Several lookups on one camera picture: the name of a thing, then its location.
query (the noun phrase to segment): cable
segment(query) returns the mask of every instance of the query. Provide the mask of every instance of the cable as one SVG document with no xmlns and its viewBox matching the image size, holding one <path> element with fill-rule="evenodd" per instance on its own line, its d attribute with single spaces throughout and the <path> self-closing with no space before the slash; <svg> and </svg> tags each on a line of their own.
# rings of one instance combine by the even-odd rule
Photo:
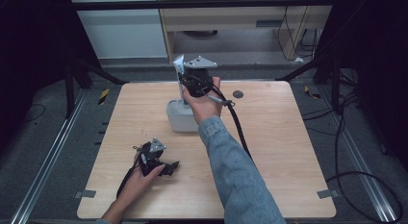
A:
<svg viewBox="0 0 408 224">
<path fill-rule="evenodd" d="M 325 44 L 323 47 L 321 47 L 321 49 L 319 49 L 320 52 L 322 52 L 325 48 L 327 48 L 328 45 L 329 45 L 330 43 L 332 43 L 333 40 L 335 40 L 335 39 L 337 38 L 337 36 L 343 31 L 343 29 L 345 28 L 345 26 L 347 26 L 347 24 L 351 21 L 351 19 L 353 19 L 354 16 L 357 14 L 357 12 L 361 10 L 361 8 L 363 7 L 364 3 L 366 3 L 366 1 L 367 1 L 367 0 L 363 0 L 363 1 L 361 2 L 361 4 L 357 7 L 357 9 L 354 11 L 354 13 L 353 13 L 353 14 L 348 18 L 348 20 L 344 23 L 344 25 L 342 26 L 342 28 L 340 28 L 339 30 L 337 30 L 337 33 L 336 33 L 334 36 L 332 36 L 332 38 L 331 38 L 328 42 L 326 42 L 326 44 Z"/>
<path fill-rule="evenodd" d="M 402 208 L 402 204 L 399 201 L 398 197 L 396 196 L 395 192 L 389 187 L 387 186 L 387 184 L 385 184 L 382 180 L 380 180 L 379 178 L 375 177 L 374 175 L 371 175 L 369 173 L 366 172 L 361 172 L 361 171 L 348 171 L 348 172 L 344 172 L 344 173 L 339 173 L 339 137 L 340 137 L 340 133 L 341 133 L 341 129 L 342 126 L 344 125 L 344 110 L 342 110 L 341 112 L 341 119 L 340 119 L 340 124 L 339 124 L 339 129 L 338 132 L 336 133 L 336 140 L 335 140 L 335 170 L 336 170 L 336 175 L 334 177 L 331 177 L 329 179 L 326 180 L 326 182 L 329 182 L 333 179 L 337 179 L 337 184 L 339 186 L 339 190 L 342 193 L 343 198 L 345 199 L 345 201 L 347 202 L 347 204 L 353 208 L 354 210 L 356 210 L 358 213 L 360 213 L 361 215 L 363 215 L 366 219 L 370 220 L 370 221 L 374 221 L 374 222 L 378 222 L 378 223 L 397 223 L 403 216 L 403 208 Z M 348 197 L 345 195 L 342 184 L 340 182 L 340 178 L 345 176 L 345 175 L 352 175 L 352 174 L 357 174 L 357 175 L 365 175 L 365 176 L 369 176 L 374 178 L 375 180 L 377 180 L 380 184 L 382 184 L 382 186 L 384 186 L 395 198 L 396 202 L 398 203 L 399 206 L 399 217 L 391 222 L 384 222 L 382 220 L 376 219 L 372 216 L 369 216 L 368 214 L 362 212 L 360 209 L 358 209 L 349 199 Z"/>
<path fill-rule="evenodd" d="M 336 136 L 336 139 L 335 139 L 335 172 L 336 172 L 336 173 L 335 173 L 335 176 L 326 179 L 326 182 L 328 183 L 328 182 L 330 182 L 330 181 L 332 181 L 332 180 L 334 180 L 334 179 L 337 179 L 337 184 L 338 184 L 338 186 L 339 186 L 339 190 L 340 190 L 340 192 L 341 192 L 343 198 L 344 198 L 345 201 L 347 202 L 347 204 L 348 204 L 352 209 L 356 210 L 358 213 L 360 213 L 361 215 L 363 215 L 366 219 L 368 219 L 368 220 L 370 220 L 370 221 L 373 221 L 373 222 L 378 222 L 378 223 L 397 223 L 399 220 L 402 219 L 402 216 L 403 216 L 402 204 L 401 204 L 400 200 L 398 199 L 397 195 L 395 194 L 395 192 L 394 192 L 386 183 L 384 183 L 384 181 L 382 181 L 382 180 L 379 179 L 378 177 L 376 177 L 376 176 L 374 176 L 374 175 L 371 175 L 371 174 L 369 174 L 369 173 L 366 173 L 366 172 L 361 172 L 361 171 L 348 171 L 348 172 L 344 172 L 344 173 L 340 173 L 340 172 L 339 172 L 339 138 L 340 138 L 340 133 L 343 131 L 344 126 L 345 126 L 344 108 L 345 108 L 347 105 L 349 105 L 349 104 L 354 103 L 354 102 L 357 101 L 357 100 L 353 100 L 353 101 L 351 101 L 350 103 L 347 104 L 347 101 L 351 100 L 351 98 L 354 98 L 355 96 L 356 96 L 356 95 L 355 95 L 354 92 L 349 93 L 349 94 L 344 98 L 344 101 L 342 102 L 342 104 L 339 106 L 340 115 L 341 115 L 341 120 L 340 120 L 340 124 L 339 124 L 339 128 L 338 128 L 338 130 L 337 130 L 337 133 L 335 134 L 335 136 Z M 366 214 L 366 213 L 362 212 L 360 209 L 358 209 L 358 208 L 348 199 L 347 195 L 345 194 L 345 192 L 344 192 L 344 190 L 343 190 L 342 183 L 341 183 L 341 181 L 340 181 L 340 178 L 342 178 L 342 177 L 344 177 L 344 176 L 347 176 L 347 175 L 365 175 L 365 176 L 372 177 L 373 179 L 377 180 L 377 182 L 379 182 L 384 188 L 386 188 L 386 189 L 393 195 L 393 197 L 395 198 L 395 200 L 396 200 L 396 202 L 397 202 L 397 204 L 398 204 L 398 207 L 399 207 L 399 216 L 398 216 L 394 221 L 384 222 L 384 221 L 382 221 L 382 220 L 379 220 L 379 219 L 377 219 L 377 218 L 374 218 L 374 217 L 372 217 L 372 216 L 369 216 L 368 214 Z"/>
<path fill-rule="evenodd" d="M 288 6 L 285 7 L 285 12 L 284 12 L 284 15 L 283 15 L 282 22 L 281 22 L 281 24 L 280 24 L 280 26 L 279 26 L 278 35 L 277 35 L 277 36 L 278 36 L 279 47 L 281 48 L 281 51 L 282 51 L 282 53 L 283 53 L 283 56 L 285 57 L 285 59 L 286 59 L 287 61 L 294 61 L 294 59 L 289 59 L 288 57 L 286 57 L 285 52 L 283 51 L 282 44 L 281 44 L 281 42 L 280 42 L 280 30 L 281 30 L 282 25 L 283 25 L 283 23 L 284 23 L 284 21 L 285 21 L 285 22 L 286 22 L 286 27 L 287 27 L 287 29 L 288 29 L 289 37 L 291 38 L 292 48 L 293 48 L 294 52 L 299 56 L 299 58 L 311 57 L 312 55 L 301 55 L 301 54 L 297 53 L 296 48 L 294 47 L 294 41 L 293 41 L 292 33 L 291 33 L 290 29 L 289 29 L 289 23 L 288 23 L 287 13 L 288 13 Z"/>
<path fill-rule="evenodd" d="M 23 120 L 23 122 L 30 122 L 30 121 L 37 120 L 37 119 L 39 119 L 39 118 L 45 113 L 45 107 L 44 107 L 42 104 L 33 104 L 33 105 L 31 105 L 31 107 L 34 107 L 34 106 L 40 106 L 40 107 L 42 107 L 42 112 L 41 112 L 38 116 L 36 116 L 36 117 L 34 117 L 34 118 L 27 119 L 27 120 Z"/>
<path fill-rule="evenodd" d="M 316 129 L 313 129 L 313 128 L 310 128 L 310 127 L 306 127 L 306 129 L 311 130 L 311 131 L 315 131 L 315 132 L 318 132 L 318 133 L 321 133 L 321 134 L 323 134 L 323 135 L 329 135 L 329 136 L 335 136 L 335 135 L 336 135 L 336 134 L 325 133 L 325 132 L 323 132 L 323 131 L 316 130 Z"/>
<path fill-rule="evenodd" d="M 312 52 L 312 56 L 314 56 L 315 53 L 316 53 L 316 48 L 317 48 L 318 29 L 315 29 L 315 31 L 314 31 L 314 36 L 313 36 L 313 42 L 312 42 L 312 44 L 304 44 L 304 43 L 303 43 L 303 39 L 305 38 L 307 31 L 308 31 L 308 30 L 305 29 L 305 31 L 303 32 L 302 38 L 301 38 L 301 40 L 300 40 L 300 47 L 301 47 L 304 51 Z"/>
<path fill-rule="evenodd" d="M 337 110 L 337 109 L 341 109 L 341 108 L 343 108 L 343 107 L 346 107 L 346 106 L 348 106 L 349 104 L 351 104 L 351 103 L 353 103 L 353 102 L 356 101 L 356 100 L 355 100 L 355 101 L 351 101 L 351 102 L 349 102 L 349 103 L 347 104 L 347 102 L 348 102 L 349 100 L 353 99 L 354 97 L 357 97 L 357 95 L 356 95 L 354 92 L 351 92 L 351 93 L 349 93 L 348 95 L 346 95 L 346 96 L 344 97 L 344 100 L 343 100 L 342 104 L 340 104 L 339 106 L 337 106 L 337 107 L 335 107 L 335 108 L 332 108 L 332 109 L 326 108 L 326 109 L 319 110 L 319 111 L 306 112 L 306 113 L 302 114 L 302 116 L 308 115 L 308 114 L 312 114 L 312 113 L 316 113 L 316 112 L 323 112 L 323 111 L 329 110 L 328 112 L 322 113 L 322 114 L 317 115 L 317 116 L 308 117 L 308 118 L 303 118 L 303 121 L 318 119 L 318 118 L 321 118 L 321 117 L 324 117 L 324 116 L 328 115 L 328 114 L 331 113 L 331 112 L 334 112 L 334 111 Z"/>
<path fill-rule="evenodd" d="M 203 80 L 201 80 L 201 79 L 199 79 L 199 78 L 197 78 L 195 76 L 189 75 L 189 74 L 184 74 L 184 75 L 189 77 L 189 78 L 193 78 L 196 81 L 200 82 L 201 84 L 205 85 L 211 91 L 213 91 L 219 98 L 221 98 L 223 101 L 227 101 L 225 96 L 222 94 L 221 90 L 219 90 L 219 88 L 216 85 L 214 85 L 213 83 L 203 81 Z M 237 131 L 238 131 L 238 135 L 240 137 L 240 141 L 241 141 L 241 144 L 242 144 L 242 148 L 246 152 L 246 154 L 249 156 L 249 158 L 252 159 L 252 156 L 249 153 L 248 147 L 246 145 L 245 137 L 243 136 L 243 131 L 242 131 L 242 126 L 241 126 L 240 120 L 238 119 L 237 113 L 235 112 L 235 110 L 233 108 L 234 105 L 235 104 L 233 104 L 233 103 L 228 103 L 228 104 L 226 104 L 226 107 L 228 108 L 228 110 L 230 111 L 230 113 L 231 113 L 231 115 L 232 115 L 232 117 L 234 119 L 235 125 L 237 127 Z"/>
</svg>

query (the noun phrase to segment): denim sleeve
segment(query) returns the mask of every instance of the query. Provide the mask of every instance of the denim sleeve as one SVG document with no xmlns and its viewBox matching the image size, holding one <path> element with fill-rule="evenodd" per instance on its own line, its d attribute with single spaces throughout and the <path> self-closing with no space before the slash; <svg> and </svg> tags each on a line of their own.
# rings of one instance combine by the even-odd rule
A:
<svg viewBox="0 0 408 224">
<path fill-rule="evenodd" d="M 218 116 L 198 126 L 206 146 L 225 223 L 286 223 L 265 182 Z"/>
</svg>

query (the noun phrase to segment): floor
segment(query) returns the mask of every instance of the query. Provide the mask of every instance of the floor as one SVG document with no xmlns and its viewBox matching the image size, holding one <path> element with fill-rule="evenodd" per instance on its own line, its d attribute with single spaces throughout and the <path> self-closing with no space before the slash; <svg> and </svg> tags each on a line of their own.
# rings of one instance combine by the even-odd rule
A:
<svg viewBox="0 0 408 224">
<path fill-rule="evenodd" d="M 312 38 L 306 36 L 304 44 L 310 44 Z M 224 80 L 273 80 L 302 65 L 301 62 L 285 60 L 276 40 L 271 30 L 218 31 L 215 36 L 206 33 L 180 33 L 177 36 L 175 53 L 185 54 L 186 60 L 201 55 L 217 62 L 219 67 L 211 74 L 218 75 Z M 310 53 L 302 51 L 301 48 L 298 47 L 299 52 L 306 55 Z M 309 60 L 310 57 L 304 58 L 305 62 Z M 144 65 L 106 70 L 120 79 L 131 82 L 175 81 L 171 65 L 154 67 Z M 344 73 L 354 76 L 357 80 L 352 70 L 344 70 Z M 109 122 L 120 92 L 120 86 L 115 86 L 96 75 L 90 76 L 93 79 L 90 90 L 84 92 L 77 86 L 75 88 L 76 96 L 85 93 L 83 107 L 64 141 L 61 152 L 53 162 L 47 180 L 35 198 L 37 199 L 35 205 L 30 208 L 29 223 L 87 223 L 87 220 L 80 220 L 76 215 L 80 199 L 75 198 L 74 194 L 86 186 L 100 142 L 103 140 L 106 123 Z M 305 86 L 309 86 L 312 92 L 319 95 L 325 95 L 330 90 L 329 83 L 316 87 L 311 80 L 312 77 L 313 70 L 291 81 L 300 112 L 302 114 L 315 112 L 305 114 L 304 118 L 328 111 L 328 103 L 325 100 L 328 97 L 318 99 L 305 93 Z M 110 93 L 105 103 L 98 105 L 101 92 L 107 87 Z M 341 88 L 343 96 L 352 91 L 353 88 L 350 87 Z M 21 129 L 10 143 L 13 151 L 1 163 L 0 223 L 9 223 L 22 203 L 64 124 L 64 116 L 64 82 L 45 87 L 36 94 L 34 105 L 27 114 L 27 121 L 21 124 Z M 324 177 L 328 179 L 336 174 L 336 156 L 341 172 L 365 167 L 389 185 L 407 212 L 408 173 L 395 156 L 381 153 L 378 139 L 366 120 L 364 111 L 359 108 L 358 101 L 345 107 L 344 120 L 346 128 L 339 135 L 337 149 L 336 132 L 340 121 L 337 115 L 328 113 L 319 119 L 305 121 Z M 376 191 L 378 189 L 370 187 L 372 185 L 370 179 L 347 176 L 343 177 L 341 182 L 344 193 L 333 198 L 338 211 L 335 217 L 329 220 L 288 219 L 288 223 L 372 223 L 347 204 L 345 194 L 359 210 L 378 218 L 378 208 L 372 203 L 372 193 L 367 192 L 370 189 Z M 335 181 L 329 182 L 328 186 L 339 191 Z M 379 197 L 381 200 L 385 197 L 388 202 L 385 205 L 389 204 L 395 215 L 399 215 L 393 195 L 383 186 L 379 187 L 382 193 L 374 194 L 374 198 Z M 404 217 L 400 223 L 408 223 L 408 219 Z"/>
</svg>

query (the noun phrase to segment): tabletop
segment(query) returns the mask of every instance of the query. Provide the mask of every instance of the tabletop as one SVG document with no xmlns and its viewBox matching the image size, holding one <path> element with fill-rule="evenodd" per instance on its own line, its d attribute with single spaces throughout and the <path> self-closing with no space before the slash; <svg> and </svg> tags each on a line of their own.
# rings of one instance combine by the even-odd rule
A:
<svg viewBox="0 0 408 224">
<path fill-rule="evenodd" d="M 234 98 L 240 90 L 243 98 Z M 319 163 L 293 92 L 287 82 L 222 82 L 221 91 L 235 102 L 243 134 L 267 187 L 285 218 L 329 218 L 336 214 Z M 119 185 L 133 164 L 133 146 L 156 137 L 166 150 L 162 162 L 180 162 L 172 176 L 158 177 L 126 213 L 125 218 L 223 218 L 208 156 L 198 133 L 171 131 L 166 105 L 179 99 L 177 83 L 132 83 L 122 87 L 114 112 L 89 176 L 80 218 L 99 218 L 115 200 Z M 230 112 L 221 119 L 236 140 Z"/>
</svg>

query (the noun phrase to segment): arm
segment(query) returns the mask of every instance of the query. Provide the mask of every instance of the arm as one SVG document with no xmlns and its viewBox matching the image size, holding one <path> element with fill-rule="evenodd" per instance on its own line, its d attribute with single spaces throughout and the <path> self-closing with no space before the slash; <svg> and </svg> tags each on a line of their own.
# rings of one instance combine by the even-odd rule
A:
<svg viewBox="0 0 408 224">
<path fill-rule="evenodd" d="M 129 207 L 138 200 L 149 187 L 151 182 L 162 172 L 164 165 L 154 168 L 147 176 L 143 177 L 140 167 L 133 170 L 132 175 L 126 182 L 119 197 L 112 202 L 102 219 L 96 220 L 96 224 L 120 223 L 123 215 Z"/>
<path fill-rule="evenodd" d="M 202 121 L 199 133 L 225 208 L 225 222 L 285 223 L 258 169 L 220 118 Z"/>
</svg>

